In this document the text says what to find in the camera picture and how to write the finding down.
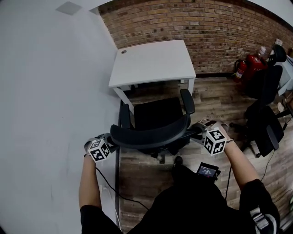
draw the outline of red fire extinguisher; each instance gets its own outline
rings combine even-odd
[[[247,65],[244,60],[239,59],[235,62],[235,65],[234,65],[234,70],[235,70],[234,81],[235,82],[238,83],[241,81],[242,75],[246,69],[247,69]]]

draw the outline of black sleeve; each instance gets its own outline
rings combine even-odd
[[[253,209],[260,207],[263,214],[272,215],[280,226],[280,215],[277,207],[273,203],[269,192],[260,180],[248,182],[240,195],[239,209],[244,212],[250,212]]]
[[[90,205],[81,207],[81,226],[82,234],[122,234],[99,207]]]

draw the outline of desk leg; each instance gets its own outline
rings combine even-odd
[[[125,95],[125,93],[120,88],[114,88],[114,91],[117,93],[119,98],[125,103],[129,105],[129,110],[132,114],[134,114],[134,107],[128,97]]]
[[[188,91],[191,93],[191,95],[193,93],[193,86],[194,86],[194,78],[188,80]]]

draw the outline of wooden floor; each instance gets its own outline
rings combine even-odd
[[[193,98],[195,113],[191,116],[191,124],[205,118],[218,119],[226,123],[234,122],[245,124],[244,112],[253,103],[243,94],[242,86],[226,78],[205,78],[196,79]],[[151,87],[140,87],[135,93],[129,95],[131,102],[136,105],[163,98],[180,96],[179,90],[187,88],[187,84],[179,84],[177,81],[170,81],[164,84],[155,84]],[[278,113],[277,105],[272,104],[272,109]],[[280,120],[283,125],[290,117]],[[244,136],[229,129],[228,134],[234,138],[238,146],[244,141]],[[289,122],[285,136],[280,142],[280,149],[277,150],[271,159],[266,176],[263,180],[267,190],[270,192],[273,201],[279,209],[281,217],[288,213],[288,201],[293,191],[293,121]],[[256,159],[253,150],[247,149],[245,155],[249,158],[262,177],[266,164],[271,154]],[[193,171],[197,171],[199,164],[205,162],[216,165],[222,171],[216,185],[225,196],[230,168],[229,160],[224,153],[209,156],[202,151],[202,147],[191,142],[180,150],[178,155],[183,157],[184,165]],[[164,189],[173,183],[170,170],[175,156],[166,157],[166,163],[160,165],[157,159],[144,155],[137,150],[121,149],[119,167],[119,189],[120,193],[128,198],[138,200],[151,207],[154,198]],[[228,189],[228,205],[238,209],[240,190],[233,175],[231,175]],[[141,205],[120,199],[120,222],[124,233],[131,230],[144,216],[146,209]]]

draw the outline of sneaker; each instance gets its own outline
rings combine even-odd
[[[180,156],[177,156],[174,160],[174,165],[173,166],[178,166],[183,164],[183,159]]]

